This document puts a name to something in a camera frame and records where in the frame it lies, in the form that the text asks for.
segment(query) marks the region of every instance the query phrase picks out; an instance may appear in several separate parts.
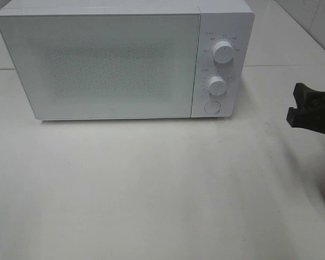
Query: microwave oven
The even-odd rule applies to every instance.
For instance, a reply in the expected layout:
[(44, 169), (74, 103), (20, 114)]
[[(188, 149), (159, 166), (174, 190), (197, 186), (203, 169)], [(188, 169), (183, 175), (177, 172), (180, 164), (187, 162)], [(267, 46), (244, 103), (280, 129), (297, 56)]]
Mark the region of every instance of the microwave oven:
[(12, 0), (0, 32), (37, 119), (230, 116), (243, 0)]

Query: white table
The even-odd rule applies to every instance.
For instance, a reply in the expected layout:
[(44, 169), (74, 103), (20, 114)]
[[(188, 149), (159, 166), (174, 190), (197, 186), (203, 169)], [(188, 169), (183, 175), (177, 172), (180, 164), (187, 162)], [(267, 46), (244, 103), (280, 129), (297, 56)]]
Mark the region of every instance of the white table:
[(325, 259), (325, 66), (246, 67), (230, 119), (40, 122), (0, 71), (0, 259)]
[[(325, 64), (325, 51), (273, 0), (247, 0), (255, 13), (245, 66)], [(14, 68), (0, 35), (0, 69)]]

